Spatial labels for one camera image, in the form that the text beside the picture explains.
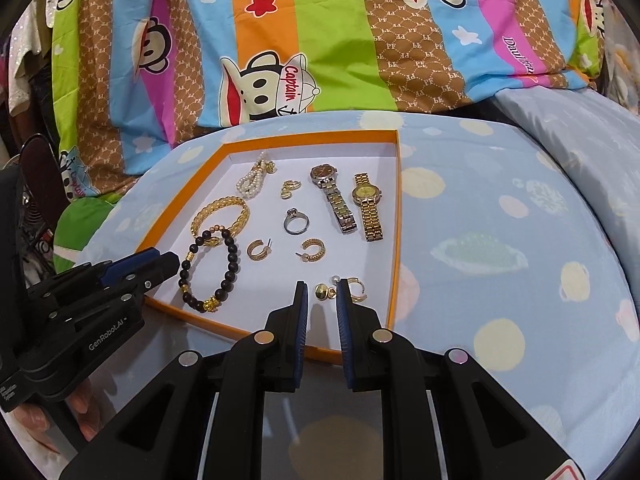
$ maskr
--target green fabric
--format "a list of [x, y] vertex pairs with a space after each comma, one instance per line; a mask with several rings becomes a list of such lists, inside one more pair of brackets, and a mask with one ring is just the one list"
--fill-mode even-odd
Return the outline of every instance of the green fabric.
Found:
[[78, 142], [78, 9], [80, 0], [73, 0], [63, 10], [57, 10], [51, 40], [51, 77], [53, 109], [60, 134], [60, 151], [69, 152]]
[[100, 198], [84, 197], [73, 201], [62, 213], [53, 239], [53, 265], [56, 272], [74, 266], [72, 258], [89, 243], [106, 220], [113, 205]]
[[[599, 32], [596, 32], [594, 36], [590, 34], [589, 29], [584, 22], [582, 9], [580, 9], [577, 23], [577, 37], [575, 39], [575, 48], [571, 59], [569, 60], [569, 66], [578, 68], [580, 72], [585, 73], [591, 79], [596, 79], [600, 75], [600, 66], [602, 63], [598, 46], [598, 35]], [[585, 64], [582, 62], [582, 56], [584, 55], [586, 55], [590, 60], [591, 65], [585, 66]]]
[[397, 111], [378, 73], [364, 0], [295, 0], [298, 44], [322, 92], [313, 108]]

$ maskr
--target pearl necklace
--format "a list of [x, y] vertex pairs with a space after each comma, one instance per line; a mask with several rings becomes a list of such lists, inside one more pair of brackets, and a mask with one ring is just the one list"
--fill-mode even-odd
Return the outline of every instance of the pearl necklace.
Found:
[[265, 173], [271, 174], [275, 173], [275, 171], [276, 165], [272, 161], [267, 160], [267, 154], [262, 152], [258, 156], [258, 160], [255, 161], [251, 171], [238, 180], [236, 184], [238, 193], [245, 200], [254, 198], [262, 189]]

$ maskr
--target beaded bracelet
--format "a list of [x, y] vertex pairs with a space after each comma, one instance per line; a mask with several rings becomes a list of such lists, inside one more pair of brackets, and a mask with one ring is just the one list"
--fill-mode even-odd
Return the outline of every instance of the beaded bracelet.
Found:
[[[226, 259], [229, 261], [228, 271], [225, 272], [225, 279], [220, 282], [220, 288], [217, 289], [213, 296], [208, 300], [198, 300], [189, 289], [189, 269], [191, 268], [191, 262], [193, 261], [198, 248], [204, 245], [207, 240], [211, 240], [212, 232], [220, 231], [222, 239], [225, 241], [226, 250], [229, 254]], [[195, 243], [189, 246], [189, 252], [182, 262], [182, 270], [180, 271], [180, 280], [178, 280], [178, 286], [182, 291], [182, 300], [194, 310], [200, 313], [215, 312], [218, 310], [220, 304], [229, 297], [229, 293], [234, 288], [234, 282], [236, 280], [236, 272], [240, 267], [238, 266], [238, 246], [234, 238], [231, 236], [231, 231], [225, 229], [222, 225], [215, 225], [210, 230], [202, 232], [202, 236], [196, 236]]]

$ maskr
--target human hand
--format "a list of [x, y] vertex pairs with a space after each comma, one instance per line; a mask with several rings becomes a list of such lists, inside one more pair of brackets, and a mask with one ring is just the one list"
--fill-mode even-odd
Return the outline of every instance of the human hand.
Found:
[[[94, 397], [89, 379], [67, 397], [68, 404], [78, 417], [80, 431], [85, 439], [91, 440], [100, 429], [100, 409]], [[51, 439], [45, 434], [50, 422], [41, 407], [34, 404], [21, 404], [12, 411], [15, 420], [25, 427], [27, 432], [43, 446], [58, 452]]]

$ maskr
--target black bead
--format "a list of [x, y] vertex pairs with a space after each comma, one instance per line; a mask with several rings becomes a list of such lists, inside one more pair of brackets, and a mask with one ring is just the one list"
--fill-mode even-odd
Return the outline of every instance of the black bead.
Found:
[[225, 301], [226, 298], [229, 297], [229, 293], [226, 290], [222, 290], [221, 288], [219, 288], [215, 291], [214, 296], [218, 301]]

